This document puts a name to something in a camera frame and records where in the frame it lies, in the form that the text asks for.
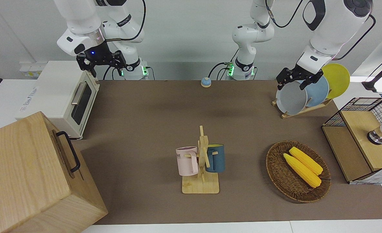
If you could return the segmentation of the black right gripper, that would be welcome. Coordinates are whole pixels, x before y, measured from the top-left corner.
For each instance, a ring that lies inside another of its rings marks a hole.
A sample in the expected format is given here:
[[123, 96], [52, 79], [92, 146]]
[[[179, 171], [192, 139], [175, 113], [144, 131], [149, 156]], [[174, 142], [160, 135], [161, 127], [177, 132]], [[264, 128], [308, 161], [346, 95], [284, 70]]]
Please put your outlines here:
[[80, 69], [86, 70], [94, 78], [97, 77], [95, 71], [95, 66], [97, 65], [108, 65], [115, 68], [117, 72], [121, 72], [127, 66], [122, 52], [120, 50], [111, 52], [107, 42], [103, 42], [78, 54], [76, 60]]

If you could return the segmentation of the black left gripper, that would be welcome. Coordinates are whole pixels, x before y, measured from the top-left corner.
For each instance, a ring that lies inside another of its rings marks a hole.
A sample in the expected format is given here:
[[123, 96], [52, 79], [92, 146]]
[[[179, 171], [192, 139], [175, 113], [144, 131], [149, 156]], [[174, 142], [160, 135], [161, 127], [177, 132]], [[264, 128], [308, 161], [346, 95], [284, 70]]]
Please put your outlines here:
[[322, 76], [322, 69], [318, 70], [317, 73], [312, 73], [299, 65], [296, 65], [293, 69], [283, 68], [277, 75], [278, 90], [281, 90], [284, 84], [293, 81], [302, 81], [299, 88], [300, 90], [304, 90], [309, 84], [317, 83]]

